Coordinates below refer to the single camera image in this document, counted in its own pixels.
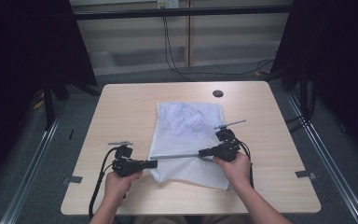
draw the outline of wooden tabletop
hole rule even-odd
[[[223,97],[213,96],[220,90]],[[62,203],[66,215],[86,215],[108,142],[133,142],[132,159],[147,160],[156,127],[157,103],[215,103],[223,107],[229,128],[252,153],[255,189],[281,213],[316,213],[320,202],[308,178],[281,111],[262,81],[111,84],[103,88]],[[114,159],[114,153],[108,163]],[[94,204],[98,208],[104,191]],[[184,181],[157,182],[149,171],[134,181],[118,215],[212,215],[247,213],[233,189],[211,189]]]

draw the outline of crumpled fabric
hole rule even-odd
[[[197,154],[201,149],[220,144],[215,127],[224,124],[221,105],[168,102],[158,103],[157,109],[149,159],[153,156]],[[213,162],[198,158],[158,160],[158,168],[150,172],[158,182],[176,179],[228,189],[223,170]]]

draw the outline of forearm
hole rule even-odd
[[[233,185],[255,224],[290,223],[276,211],[250,184]]]
[[[117,204],[103,201],[90,221],[90,224],[112,224],[115,219],[117,209]]]

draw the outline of cable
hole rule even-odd
[[[314,57],[314,55],[315,55],[315,51],[317,49],[318,43],[321,40],[322,31],[323,31],[323,28],[327,21],[327,16],[329,15],[329,11],[331,10],[331,7],[333,5],[333,1],[334,0],[329,1],[327,10],[324,12],[324,17],[321,21],[320,28],[317,31],[315,41],[313,42],[313,47],[310,49],[310,56],[308,58],[303,59],[304,61],[302,63],[300,63],[300,64],[303,64],[303,66],[305,66],[305,67],[310,66],[310,61],[311,61],[312,57]],[[301,118],[303,120],[299,124],[297,124],[297,126],[292,128],[290,130],[290,133],[295,132],[296,130],[301,128],[301,126],[306,125],[307,123],[310,122],[310,118],[312,117],[314,108],[315,108],[315,101],[316,101],[316,88],[315,88],[315,85],[312,83],[312,96],[311,96],[311,100],[310,100],[310,105],[308,106],[307,112],[303,111],[303,114],[305,114],[306,117],[301,116]]]
[[[254,188],[255,183],[253,180],[253,164],[252,164],[252,159],[251,159],[251,150],[248,148],[248,146],[244,142],[240,141],[240,139],[238,139],[235,135],[226,133],[226,132],[223,132],[223,134],[225,134],[225,135],[229,136],[230,138],[234,139],[235,141],[237,141],[237,143],[245,151],[246,156],[248,156],[249,161],[251,162],[251,167],[249,168],[249,182],[250,182],[252,188]]]
[[[253,69],[253,70],[250,70],[250,71],[247,71],[247,72],[242,72],[242,73],[181,72],[176,67],[176,64],[175,64],[173,56],[172,56],[171,41],[170,41],[170,36],[169,36],[169,32],[168,32],[168,23],[167,23],[167,18],[166,17],[163,17],[163,22],[164,22],[164,37],[165,37],[165,39],[164,39],[164,41],[165,41],[165,60],[167,62],[167,65],[170,67],[170,69],[174,73],[179,74],[179,76],[181,76],[185,80],[196,81],[196,80],[193,80],[191,78],[184,77],[184,75],[221,75],[221,76],[241,76],[241,75],[246,75],[246,74],[250,74],[250,73],[253,73],[253,72],[260,71],[261,68],[267,66],[271,62],[274,62],[274,59],[261,60],[260,62],[258,62],[256,69]],[[170,62],[168,60],[168,51],[171,54],[171,60],[172,60],[173,67],[171,66],[171,64],[170,64]]]
[[[310,105],[308,106],[308,117],[305,118],[303,116],[298,116],[296,118],[293,118],[293,119],[289,119],[289,120],[286,120],[285,122],[286,123],[289,123],[289,122],[292,122],[296,119],[303,119],[300,121],[300,123],[298,123],[295,127],[293,127],[291,130],[289,130],[290,133],[293,133],[295,131],[297,131],[298,129],[300,129],[302,126],[308,124],[310,122],[310,118],[312,118],[312,115],[315,111],[315,102],[316,102],[316,87],[315,87],[315,84],[312,83],[312,96],[310,98]]]
[[[111,165],[109,165],[108,167],[106,167],[106,169],[104,169],[104,166],[105,166],[105,164],[106,164],[106,160],[107,160],[107,158],[109,157],[110,153],[111,153],[112,151],[114,151],[114,150],[116,150],[116,148],[110,149],[110,150],[106,153],[106,155],[105,155],[105,157],[104,157],[104,159],[103,159],[103,165],[102,165],[102,167],[101,167],[100,175],[98,176],[97,185],[95,186],[94,193],[92,194],[91,200],[90,200],[90,202],[89,202],[89,219],[90,219],[90,220],[91,220],[92,217],[94,216],[94,214],[92,213],[92,208],[94,207],[95,199],[97,198],[98,191],[100,190],[101,183],[103,182],[103,176],[104,176],[104,174],[105,174],[105,171],[106,171],[106,169],[107,169],[109,166],[112,165],[112,164],[111,164]]]

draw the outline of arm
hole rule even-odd
[[[105,180],[103,201],[89,223],[113,223],[116,211],[123,203],[123,196],[130,190],[131,182],[139,179],[142,173],[139,172],[126,177],[120,177],[114,172],[109,173]]]
[[[217,157],[213,160],[222,167],[229,183],[248,209],[254,223],[290,223],[250,185],[251,162],[247,156],[238,153],[237,159],[232,162],[226,162]]]

